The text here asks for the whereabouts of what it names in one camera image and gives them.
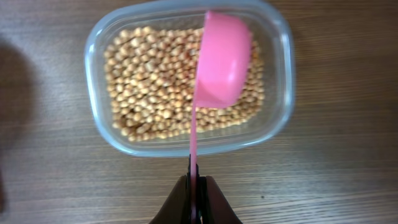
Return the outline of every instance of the wooden table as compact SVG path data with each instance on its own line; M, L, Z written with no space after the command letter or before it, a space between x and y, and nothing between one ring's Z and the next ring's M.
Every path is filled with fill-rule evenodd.
M83 48L130 1L0 1L0 223L148 223L187 159L130 157L91 115ZM244 223L398 223L398 3L271 1L297 104L255 147L199 158Z

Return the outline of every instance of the pink measuring cup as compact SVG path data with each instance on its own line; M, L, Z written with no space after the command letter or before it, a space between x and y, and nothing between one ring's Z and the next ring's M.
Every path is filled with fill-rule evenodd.
M251 54L248 27L237 17L208 11L201 40L191 123L191 192L196 189L196 107L226 108L238 100L246 79ZM191 194L195 219L195 194Z

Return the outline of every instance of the pink scoop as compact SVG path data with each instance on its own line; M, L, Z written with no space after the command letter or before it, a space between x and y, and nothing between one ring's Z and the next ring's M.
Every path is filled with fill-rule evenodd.
M197 120L196 107L226 108L235 104L243 89L250 61L251 36L237 17L208 11L201 40L193 95L191 123L191 192L196 192ZM191 211L196 217L196 198L191 194Z

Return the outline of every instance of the transparent plastic container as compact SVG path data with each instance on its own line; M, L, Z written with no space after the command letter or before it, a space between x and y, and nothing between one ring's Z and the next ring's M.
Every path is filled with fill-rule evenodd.
M110 97L106 91L103 52L123 29L151 26L155 29L203 27L206 10L240 17L254 33L264 58L266 99L262 110L247 123L198 133L198 154L232 151L263 142L277 134L294 107L295 65L293 40L285 19L268 3L257 0L154 1L117 9L93 28L85 47L85 67L95 123L101 135L116 149L133 156L188 156L189 135L129 142L112 128Z

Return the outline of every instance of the container rim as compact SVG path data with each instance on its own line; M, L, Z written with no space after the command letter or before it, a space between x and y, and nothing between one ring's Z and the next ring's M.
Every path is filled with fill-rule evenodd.
M102 19L100 19L94 28L91 30L85 45L85 71L88 85L88 93L90 96L90 104L93 112L94 121L99 133L102 137L113 147L119 149L120 151L139 157L182 157L188 156L189 151L184 149L174 150L174 151L155 151L150 149L145 149L145 151L135 150L131 148L127 148L122 145L120 142L115 140L115 138L110 135L108 130L105 128L103 120L100 119L98 114L98 101L99 98L95 95L95 84L93 83L93 71L91 69L91 64L94 60L95 54L95 42L97 36L101 35L102 31L109 26L112 21L115 21L119 18L126 17L131 14L143 15L149 14L159 11L175 11L178 9L188 9L191 7L200 7L204 9L210 9L214 7L255 7L257 10L261 10L272 22L272 25L276 27L280 34L281 46L283 49L284 56L284 70L285 70L285 89L283 92L283 105L282 111L283 113L279 116L279 121L274 125L274 127L265 135L260 136L256 139L250 139L249 141L243 141L239 144L229 144L226 146L210 146L206 149L200 149L198 151L198 155L205 154L215 154L226 151L232 151L236 149L240 149L242 147L248 147L260 142L263 142L267 139L270 139L274 135L276 135L288 122L290 115L294 109L295 103L295 61L294 61L294 44L292 33L290 31L290 27L287 21L282 17L277 9L271 6L269 3L259 0L201 0L201 1L186 1L186 0L163 0L163 1L154 1L154 2L145 2L141 4L136 4L132 6L122 7L120 9L114 10L109 14L105 15Z

